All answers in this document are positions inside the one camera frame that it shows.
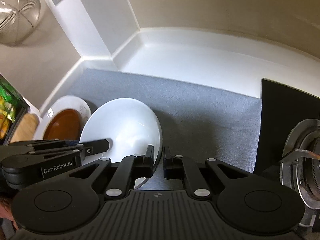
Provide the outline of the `person left hand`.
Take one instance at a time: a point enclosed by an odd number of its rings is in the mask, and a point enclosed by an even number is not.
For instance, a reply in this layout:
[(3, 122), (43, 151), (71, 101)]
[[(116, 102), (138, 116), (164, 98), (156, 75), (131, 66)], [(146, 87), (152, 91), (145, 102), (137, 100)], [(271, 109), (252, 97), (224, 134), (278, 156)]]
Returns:
[(0, 201), (0, 212), (1, 212), (1, 218), (8, 219), (13, 222), (14, 228), (18, 230), (17, 223), (14, 220), (14, 217), (12, 215), (11, 211), (11, 205), (12, 205), (12, 200), (8, 198), (1, 197)]

